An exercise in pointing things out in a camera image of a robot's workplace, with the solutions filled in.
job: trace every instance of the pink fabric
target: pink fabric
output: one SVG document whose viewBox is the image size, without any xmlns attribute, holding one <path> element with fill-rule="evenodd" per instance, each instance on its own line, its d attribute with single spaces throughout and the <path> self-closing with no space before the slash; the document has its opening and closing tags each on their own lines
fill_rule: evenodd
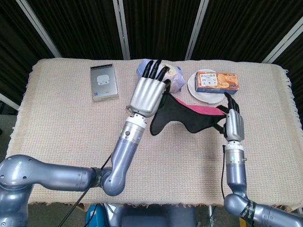
<svg viewBox="0 0 303 227">
<path fill-rule="evenodd" d="M 205 106 L 205 105 L 187 105 L 186 103 L 182 102 L 180 99 L 178 99 L 176 97 L 175 97 L 175 99 L 182 105 L 186 106 L 189 109 L 192 109 L 193 111 L 195 111 L 199 114 L 224 115 L 224 113 L 222 113 L 222 111 L 216 107 Z"/>
</svg>

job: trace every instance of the black curtain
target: black curtain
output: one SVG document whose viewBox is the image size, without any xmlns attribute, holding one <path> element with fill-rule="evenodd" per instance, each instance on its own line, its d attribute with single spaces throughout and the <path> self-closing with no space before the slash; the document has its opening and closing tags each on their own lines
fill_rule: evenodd
<svg viewBox="0 0 303 227">
<path fill-rule="evenodd" d="M 302 0 L 210 0 L 192 59 L 262 62 L 302 16 Z"/>
<path fill-rule="evenodd" d="M 0 93 L 17 104 L 32 66 L 53 55 L 15 0 L 0 3 Z"/>
<path fill-rule="evenodd" d="M 27 0 L 65 58 L 123 59 L 112 0 Z"/>
<path fill-rule="evenodd" d="M 300 34 L 289 47 L 274 61 L 288 70 L 292 82 L 294 100 L 303 126 L 303 34 Z"/>
<path fill-rule="evenodd" d="M 200 0 L 123 0 L 131 59 L 182 61 Z"/>
</svg>

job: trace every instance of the beige woven tablecloth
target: beige woven tablecloth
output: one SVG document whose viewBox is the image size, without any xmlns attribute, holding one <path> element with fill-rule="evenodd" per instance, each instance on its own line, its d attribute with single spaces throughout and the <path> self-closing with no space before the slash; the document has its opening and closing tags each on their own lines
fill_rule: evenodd
<svg viewBox="0 0 303 227">
<path fill-rule="evenodd" d="M 41 60 L 30 74 L 7 155 L 101 166 L 127 118 L 125 106 L 138 80 L 139 62 Z M 94 103 L 89 69 L 109 63 L 115 68 L 119 98 Z M 285 71 L 276 65 L 247 62 L 168 63 L 179 66 L 185 80 L 199 69 L 238 74 L 240 89 L 234 98 L 245 122 L 242 144 L 248 159 L 248 196 L 257 203 L 292 209 L 303 206 L 303 134 Z M 188 104 L 207 105 L 193 98 L 186 86 L 174 96 Z M 226 99 L 220 104 L 226 105 Z M 127 173 L 125 190 L 109 197 L 101 188 L 93 188 L 82 202 L 223 204 L 223 135 L 213 128 L 191 134 L 181 123 L 172 122 L 153 137 L 148 127 Z M 223 188 L 225 195 L 231 192 L 225 176 Z M 29 202 L 72 203 L 80 195 L 36 185 Z"/>
</svg>

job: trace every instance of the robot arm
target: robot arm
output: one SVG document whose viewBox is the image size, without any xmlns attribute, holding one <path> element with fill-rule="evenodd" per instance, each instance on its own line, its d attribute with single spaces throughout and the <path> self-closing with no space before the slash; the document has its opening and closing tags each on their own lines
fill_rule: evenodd
<svg viewBox="0 0 303 227">
<path fill-rule="evenodd" d="M 153 116 L 169 81 L 162 82 L 169 70 L 164 67 L 156 76 L 160 61 L 150 61 L 140 78 L 116 147 L 111 156 L 112 167 L 84 168 L 40 162 L 26 155 L 15 155 L 0 163 L 0 225 L 25 227 L 27 203 L 34 184 L 58 191 L 85 191 L 102 187 L 110 196 L 120 194 L 125 187 L 127 170 L 143 135 L 145 119 Z"/>
<path fill-rule="evenodd" d="M 240 115 L 239 106 L 225 94 L 229 101 L 229 112 L 226 115 L 224 137 L 228 144 L 225 146 L 227 184 L 232 190 L 224 199 L 224 208 L 232 215 L 243 218 L 248 223 L 256 222 L 265 227 L 303 227 L 303 219 L 273 208 L 268 205 L 256 204 L 248 199 L 246 194 L 246 173 L 244 148 L 244 122 Z"/>
</svg>

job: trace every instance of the white plate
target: white plate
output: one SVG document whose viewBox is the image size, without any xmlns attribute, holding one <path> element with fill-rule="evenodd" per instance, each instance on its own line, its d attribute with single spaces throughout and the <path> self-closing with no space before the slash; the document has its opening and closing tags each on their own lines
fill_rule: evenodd
<svg viewBox="0 0 303 227">
<path fill-rule="evenodd" d="M 207 70 L 207 69 L 199 70 L 199 71 L 215 72 L 213 70 Z M 224 94 L 196 92 L 196 90 L 195 90 L 195 76 L 196 76 L 196 72 L 193 75 L 191 75 L 191 77 L 187 81 L 188 90 L 192 94 L 193 97 L 195 97 L 196 99 L 198 99 L 202 102 L 206 102 L 206 103 L 209 103 L 209 104 L 215 104 L 215 103 L 218 103 L 218 102 L 220 102 L 224 99 L 224 97 L 225 97 Z"/>
</svg>

